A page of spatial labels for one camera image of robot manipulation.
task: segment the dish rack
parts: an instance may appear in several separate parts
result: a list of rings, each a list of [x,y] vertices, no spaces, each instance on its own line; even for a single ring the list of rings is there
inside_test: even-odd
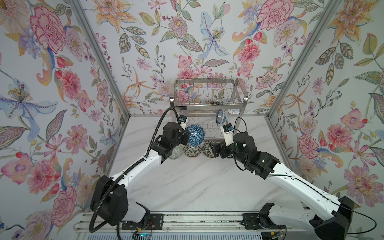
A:
[[[179,115],[188,117],[187,126],[197,124],[203,127],[204,141],[223,141],[221,125],[216,124],[217,111],[239,109],[238,116],[242,117],[247,106],[248,92],[238,78],[173,79],[169,100],[170,106]],[[173,112],[172,120],[177,122]]]

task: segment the gray patterned bowl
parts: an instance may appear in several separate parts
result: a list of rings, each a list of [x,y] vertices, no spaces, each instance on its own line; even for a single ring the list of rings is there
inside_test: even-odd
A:
[[[184,146],[184,153],[188,157],[197,157],[201,153],[201,146],[200,145],[192,146],[187,144]]]
[[[215,157],[215,156],[214,156],[214,153],[212,152],[211,147],[209,146],[210,143],[218,143],[218,142],[217,142],[217,141],[214,141],[214,140],[206,141],[206,142],[203,144],[203,153],[204,153],[204,155],[206,155],[207,157]]]
[[[183,154],[183,147],[184,145],[177,145],[173,150],[172,150],[172,155],[169,156],[169,159],[178,159],[182,154]]]

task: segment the wallpapered side wall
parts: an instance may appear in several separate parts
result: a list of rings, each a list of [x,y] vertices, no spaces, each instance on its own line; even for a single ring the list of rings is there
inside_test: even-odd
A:
[[[81,1],[132,114],[169,107],[174,78],[239,77],[247,112],[265,113],[319,19],[325,0]],[[212,96],[182,85],[179,103]]]
[[[65,0],[0,0],[0,83],[0,239],[70,239],[127,119]]]
[[[378,222],[347,239],[384,238],[383,11],[344,1],[272,119],[298,174]],[[373,226],[354,214],[349,232]]]

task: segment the black mounting plate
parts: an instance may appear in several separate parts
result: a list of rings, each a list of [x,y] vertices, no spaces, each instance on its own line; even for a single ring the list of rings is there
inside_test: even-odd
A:
[[[242,214],[243,222],[246,230],[258,230],[262,228],[260,225],[260,221],[257,218],[257,215],[258,214]],[[286,228],[285,225],[281,225],[281,226],[274,225],[274,226],[271,226],[269,229],[280,229],[280,227],[281,229]]]
[[[149,220],[148,222],[152,222],[152,227],[149,226],[146,228],[146,230],[162,230],[163,228],[163,218],[164,214],[149,214]],[[137,230],[141,228],[140,223],[136,222],[123,222],[121,226],[121,230]]]

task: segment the white marble surface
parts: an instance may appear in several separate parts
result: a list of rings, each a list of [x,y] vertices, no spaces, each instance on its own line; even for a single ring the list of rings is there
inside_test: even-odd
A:
[[[131,117],[111,175],[138,160],[147,150],[160,117]],[[260,151],[281,158],[263,117],[244,117],[248,133]],[[166,117],[162,126],[171,121]],[[251,211],[266,202],[302,209],[301,202],[284,189],[249,171],[237,169],[234,160],[195,158],[183,154],[167,159],[139,183],[128,188],[128,201],[139,202],[151,211]]]

